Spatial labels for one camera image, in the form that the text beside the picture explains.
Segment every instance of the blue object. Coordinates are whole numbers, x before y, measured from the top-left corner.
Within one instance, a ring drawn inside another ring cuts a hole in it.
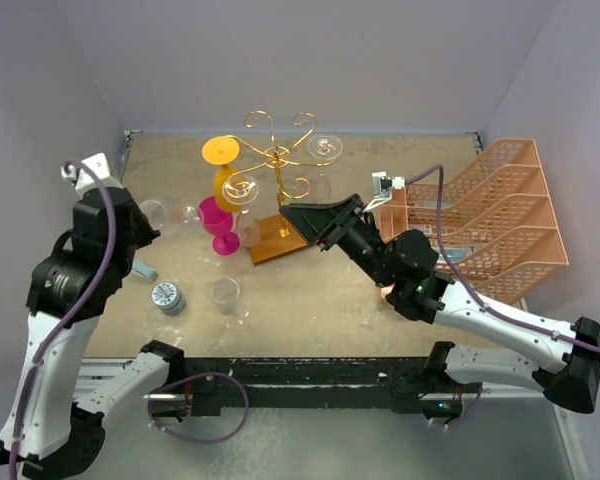
[[[147,280],[154,281],[158,277],[158,272],[156,272],[153,268],[151,268],[146,263],[139,262],[137,260],[133,261],[133,266],[131,267],[131,271],[136,275],[146,278]]]
[[[434,248],[434,250],[439,254],[438,262],[444,263],[445,260],[442,254],[440,253],[440,249]],[[446,251],[447,255],[449,256],[449,260],[451,260],[454,263],[464,259],[467,256],[467,252],[461,248],[447,248]]]

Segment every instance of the beige tabletop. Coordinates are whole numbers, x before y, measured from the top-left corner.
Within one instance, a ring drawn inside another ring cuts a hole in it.
[[[165,198],[197,205],[212,194],[215,168],[201,158],[207,138],[152,137],[134,140],[123,183],[138,203]],[[371,199],[371,173],[386,170],[405,177],[434,163],[452,178],[475,157],[473,140],[459,137],[341,137],[343,154],[328,168],[333,200],[358,193]],[[250,138],[265,147],[266,139]],[[281,139],[282,145],[292,143]],[[305,148],[294,157],[311,161]],[[255,165],[259,158],[241,150],[232,166]],[[286,167],[289,182],[316,169]],[[275,179],[254,172],[260,195],[252,205],[260,218],[276,213]],[[309,248],[254,267],[246,249],[217,255],[202,228],[157,239],[136,258],[158,271],[157,281],[174,282],[186,297],[185,310],[167,317],[151,303],[154,282],[130,275],[108,302],[87,350],[89,357],[134,357],[158,339],[187,356],[413,356],[427,355],[434,342],[450,340],[488,345],[450,328],[411,322],[379,299],[373,282],[339,248]],[[235,279],[242,289],[237,316],[222,315],[211,300],[212,284]]]

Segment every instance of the gray wall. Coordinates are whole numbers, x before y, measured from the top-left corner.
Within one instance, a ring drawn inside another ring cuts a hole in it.
[[[27,335],[32,268],[71,226],[67,159],[119,159],[119,122],[53,0],[0,0],[0,427]],[[0,478],[7,478],[6,468]]]
[[[487,128],[501,136],[537,140],[571,261],[530,306],[600,321],[600,0],[558,2]],[[600,395],[581,427],[600,478]]]
[[[486,127],[555,0],[58,0],[124,128]]]

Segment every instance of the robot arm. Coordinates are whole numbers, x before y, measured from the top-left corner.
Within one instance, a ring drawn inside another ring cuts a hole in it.
[[[384,180],[390,188],[390,182]],[[285,205],[280,213],[307,243],[318,244],[322,250],[338,245],[378,287],[393,285],[386,299],[403,317],[469,331],[508,349],[474,350],[439,342],[429,357],[430,373],[459,383],[528,387],[569,410],[593,412],[600,355],[558,336],[600,346],[597,322],[584,317],[574,324],[541,318],[481,297],[495,311],[550,330],[553,335],[496,318],[476,304],[463,285],[435,270],[439,254],[421,231],[409,230],[384,243],[369,208],[358,195],[330,205]]]
[[[102,447],[105,428],[125,413],[131,402],[163,385],[173,365],[184,358],[181,350],[153,342],[103,388],[74,400],[80,365],[107,299],[131,271],[135,251],[159,235],[130,193],[111,175],[103,154],[83,163],[96,173],[111,197],[116,243],[102,280],[49,345],[27,394],[22,434],[17,439],[18,460],[24,462],[23,474],[34,479],[66,478],[84,471]],[[73,229],[58,238],[51,255],[32,273],[27,351],[13,407],[0,431],[0,464],[8,462],[16,440],[16,409],[34,354],[91,283],[108,240],[104,202],[93,179],[75,168],[63,169],[62,175],[72,182],[79,197],[73,208]],[[70,250],[65,249],[68,240]]]

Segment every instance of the wooden base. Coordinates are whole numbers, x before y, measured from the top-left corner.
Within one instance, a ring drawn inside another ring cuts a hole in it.
[[[282,217],[280,215],[260,220],[260,243],[249,248],[254,265],[284,257],[309,246],[291,225],[289,225],[289,235],[281,237],[278,231],[281,226]]]

